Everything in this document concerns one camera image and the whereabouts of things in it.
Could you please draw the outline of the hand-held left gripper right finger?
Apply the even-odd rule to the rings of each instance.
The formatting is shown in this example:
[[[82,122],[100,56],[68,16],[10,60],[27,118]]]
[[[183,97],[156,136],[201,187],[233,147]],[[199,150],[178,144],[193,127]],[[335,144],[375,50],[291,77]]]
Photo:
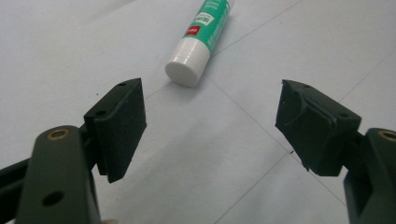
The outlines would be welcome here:
[[[276,127],[303,167],[344,179],[350,224],[396,224],[396,132],[358,132],[361,117],[314,87],[282,81]]]

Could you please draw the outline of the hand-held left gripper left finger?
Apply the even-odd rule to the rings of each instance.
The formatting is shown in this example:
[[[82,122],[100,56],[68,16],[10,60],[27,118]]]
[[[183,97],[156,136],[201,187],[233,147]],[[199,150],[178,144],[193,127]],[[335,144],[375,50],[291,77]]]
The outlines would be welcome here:
[[[92,168],[122,179],[147,127],[142,80],[116,85],[81,127],[51,128],[35,140],[15,224],[101,224]]]

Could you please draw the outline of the green and white glue stick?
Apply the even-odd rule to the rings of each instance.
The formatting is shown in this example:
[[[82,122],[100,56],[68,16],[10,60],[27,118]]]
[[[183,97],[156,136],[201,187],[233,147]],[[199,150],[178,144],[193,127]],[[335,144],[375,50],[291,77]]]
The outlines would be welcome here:
[[[210,59],[234,0],[205,0],[177,44],[165,73],[178,85],[195,86]]]

